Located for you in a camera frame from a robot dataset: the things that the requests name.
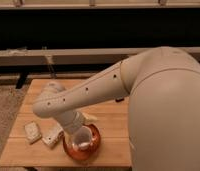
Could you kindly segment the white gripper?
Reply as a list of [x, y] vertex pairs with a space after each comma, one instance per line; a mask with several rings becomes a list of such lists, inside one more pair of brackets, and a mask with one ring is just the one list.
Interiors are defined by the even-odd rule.
[[72, 122], [63, 127], [64, 131], [68, 134], [74, 134], [83, 125], [93, 123], [97, 121], [98, 118], [94, 115], [78, 112]]

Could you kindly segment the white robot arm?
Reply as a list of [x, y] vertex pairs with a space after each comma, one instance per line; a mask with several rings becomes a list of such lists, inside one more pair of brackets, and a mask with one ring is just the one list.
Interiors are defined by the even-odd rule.
[[33, 103], [40, 117], [127, 97], [133, 171], [200, 171], [200, 64], [174, 47], [124, 59], [64, 89], [47, 84]]

